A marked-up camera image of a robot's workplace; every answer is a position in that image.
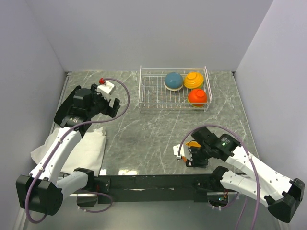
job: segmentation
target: blue bowl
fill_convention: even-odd
[[[183,78],[179,73],[168,73],[164,79],[164,85],[172,91],[180,90],[183,86]]]

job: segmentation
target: red object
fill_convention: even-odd
[[[208,102],[207,94],[204,90],[194,89],[188,95],[189,102],[205,103]],[[194,104],[195,107],[203,107],[202,104]]]
[[[99,84],[104,84],[105,83],[105,80],[103,78],[99,79]]]

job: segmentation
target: wire rack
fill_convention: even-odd
[[[165,76],[170,72],[180,73],[183,78],[190,72],[199,72],[204,76],[203,90],[207,93],[206,103],[189,103],[190,89],[183,87],[178,91],[170,91],[164,86]],[[212,101],[212,94],[206,67],[203,69],[158,69],[140,68],[139,108],[140,109],[198,109],[206,111]]]

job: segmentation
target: folded cloth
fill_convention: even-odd
[[[48,149],[56,139],[59,128],[56,128],[45,141],[45,144],[31,152],[31,158],[38,164],[47,153]],[[106,132],[104,128],[94,129],[93,132],[85,133],[81,141],[75,146],[67,158],[62,173],[71,174],[76,168],[86,168],[99,175],[106,145]]]

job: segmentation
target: gray marble table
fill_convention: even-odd
[[[86,71],[68,74],[62,101],[77,86],[90,88],[103,77],[112,77],[125,83],[130,92],[130,107],[123,117],[104,124],[93,124],[89,131],[106,128],[106,148],[102,171],[107,175],[118,174],[191,174],[211,173],[218,165],[238,172],[221,160],[210,159],[206,169],[187,168],[184,161],[177,161],[173,146],[194,127],[205,123],[219,124],[235,131],[246,143],[249,151],[258,157],[242,102],[231,72],[209,72],[213,100],[204,111],[148,110],[138,108],[138,71]],[[127,104],[126,92],[116,83],[113,96],[121,101],[118,114]],[[108,119],[97,115],[93,120]],[[217,136],[224,131],[211,128]]]

